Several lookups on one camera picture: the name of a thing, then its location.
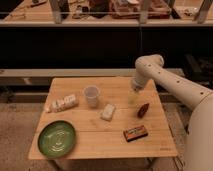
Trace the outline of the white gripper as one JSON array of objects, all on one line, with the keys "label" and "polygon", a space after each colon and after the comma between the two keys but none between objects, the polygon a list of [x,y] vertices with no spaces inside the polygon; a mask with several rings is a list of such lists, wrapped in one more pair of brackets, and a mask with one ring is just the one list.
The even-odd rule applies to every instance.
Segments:
[{"label": "white gripper", "polygon": [[136,82],[134,78],[131,79],[131,90],[128,95],[128,104],[133,107],[137,105],[138,97],[139,97],[139,91],[143,89],[143,86]]}]

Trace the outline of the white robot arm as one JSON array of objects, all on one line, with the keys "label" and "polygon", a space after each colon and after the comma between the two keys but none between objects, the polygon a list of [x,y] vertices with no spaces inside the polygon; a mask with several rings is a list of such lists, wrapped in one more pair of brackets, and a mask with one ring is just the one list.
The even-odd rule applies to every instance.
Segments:
[{"label": "white robot arm", "polygon": [[131,87],[139,92],[153,79],[192,110],[183,171],[213,171],[213,90],[169,72],[163,65],[159,54],[137,58]]}]

